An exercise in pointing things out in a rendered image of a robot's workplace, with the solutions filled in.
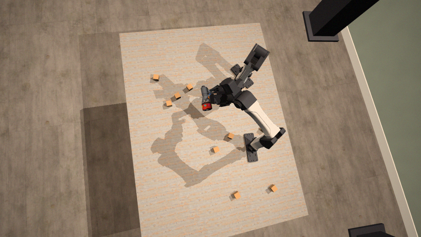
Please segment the dark grey hose nozzle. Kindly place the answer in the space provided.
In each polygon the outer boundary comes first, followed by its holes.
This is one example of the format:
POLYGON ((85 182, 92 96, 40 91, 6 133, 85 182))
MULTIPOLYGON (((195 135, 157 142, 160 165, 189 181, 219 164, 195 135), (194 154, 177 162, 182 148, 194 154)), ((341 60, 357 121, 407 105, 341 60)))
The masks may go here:
POLYGON ((212 91, 210 91, 207 87, 202 86, 201 87, 201 93, 202 93, 202 110, 203 111, 209 111, 212 109, 212 104, 209 101, 209 96, 214 95, 212 91))

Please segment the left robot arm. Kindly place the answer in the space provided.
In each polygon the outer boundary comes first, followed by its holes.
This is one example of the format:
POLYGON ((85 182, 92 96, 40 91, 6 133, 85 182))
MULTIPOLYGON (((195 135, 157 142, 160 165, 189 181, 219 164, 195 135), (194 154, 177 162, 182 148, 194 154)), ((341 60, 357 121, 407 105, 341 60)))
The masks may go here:
POLYGON ((219 94, 210 95, 210 103, 233 103, 236 108, 241 109, 242 111, 244 110, 250 115, 264 133, 264 135, 259 138, 254 137, 254 133, 244 134, 248 162, 256 162, 258 161, 257 150, 261 147, 270 149, 286 130, 283 127, 277 127, 263 112, 254 95, 248 90, 241 91, 235 80, 229 77, 224 79, 220 85, 224 91, 219 91, 219 94))

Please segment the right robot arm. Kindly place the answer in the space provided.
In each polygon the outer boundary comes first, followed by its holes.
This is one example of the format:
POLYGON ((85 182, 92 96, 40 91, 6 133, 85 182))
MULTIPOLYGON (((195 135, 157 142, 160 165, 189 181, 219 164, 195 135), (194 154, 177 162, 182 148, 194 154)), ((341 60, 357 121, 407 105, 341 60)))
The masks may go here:
POLYGON ((251 52, 249 53, 248 57, 244 61, 245 65, 240 67, 238 64, 236 64, 231 68, 231 71, 236 75, 236 78, 234 80, 241 90, 244 87, 248 89, 254 84, 254 82, 249 77, 251 77, 252 72, 254 70, 259 70, 269 53, 269 51, 267 51, 260 45, 257 45, 256 43, 251 52))

